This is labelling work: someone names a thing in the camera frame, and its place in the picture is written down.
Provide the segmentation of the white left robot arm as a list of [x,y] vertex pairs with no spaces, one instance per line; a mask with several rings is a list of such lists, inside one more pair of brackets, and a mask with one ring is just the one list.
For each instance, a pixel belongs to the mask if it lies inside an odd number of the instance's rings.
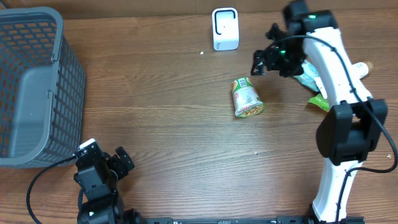
[[97,145],[77,152],[78,172],[74,180],[81,187],[78,196],[78,224],[145,224],[135,210],[125,210],[119,193],[119,180],[128,175],[134,163],[123,147],[110,156]]

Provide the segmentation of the green snack bag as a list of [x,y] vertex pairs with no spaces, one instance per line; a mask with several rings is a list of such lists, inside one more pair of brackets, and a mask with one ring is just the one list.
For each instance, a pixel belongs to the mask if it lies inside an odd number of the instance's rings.
[[317,107],[319,107],[320,109],[324,110],[324,111],[329,111],[330,110],[330,106],[328,103],[328,100],[325,99],[321,93],[317,94],[316,96],[310,98],[308,100],[309,103],[316,105]]

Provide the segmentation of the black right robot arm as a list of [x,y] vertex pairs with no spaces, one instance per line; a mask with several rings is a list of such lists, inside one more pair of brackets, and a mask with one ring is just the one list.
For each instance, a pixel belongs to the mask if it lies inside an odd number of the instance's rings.
[[361,217],[347,216],[346,204],[363,162],[387,136],[387,103],[374,99],[356,76],[331,11],[312,12],[305,1],[292,1],[282,13],[286,29],[272,25],[266,34],[271,43],[254,52],[251,74],[275,70],[291,77],[310,59],[325,88],[329,110],[316,132],[323,171],[305,222],[362,223]]

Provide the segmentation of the white tube gold cap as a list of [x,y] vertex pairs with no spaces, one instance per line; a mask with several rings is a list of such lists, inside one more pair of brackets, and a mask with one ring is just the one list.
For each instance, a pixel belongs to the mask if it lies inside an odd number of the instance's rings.
[[[353,65],[354,74],[359,79],[362,79],[366,75],[369,75],[372,72],[373,68],[374,68],[374,65],[372,62],[358,62]],[[321,78],[315,77],[314,80],[315,80],[315,83],[317,84],[317,87],[318,87],[320,93],[324,97],[324,99],[327,99],[327,93],[326,93],[325,87],[323,86]]]

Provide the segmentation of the green tissue pack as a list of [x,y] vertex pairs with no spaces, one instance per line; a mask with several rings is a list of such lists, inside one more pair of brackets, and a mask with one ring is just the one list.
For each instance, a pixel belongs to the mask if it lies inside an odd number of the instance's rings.
[[312,65],[308,60],[304,60],[302,63],[303,73],[301,75],[296,75],[294,78],[298,80],[303,86],[319,92],[315,78],[319,77],[318,71],[314,65]]

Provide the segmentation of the cup noodles container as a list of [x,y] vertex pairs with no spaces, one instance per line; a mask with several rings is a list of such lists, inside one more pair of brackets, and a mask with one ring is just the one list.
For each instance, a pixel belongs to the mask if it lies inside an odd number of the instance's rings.
[[241,77],[232,82],[231,92],[236,117],[248,118],[263,111],[264,103],[260,100],[256,89],[248,77]]

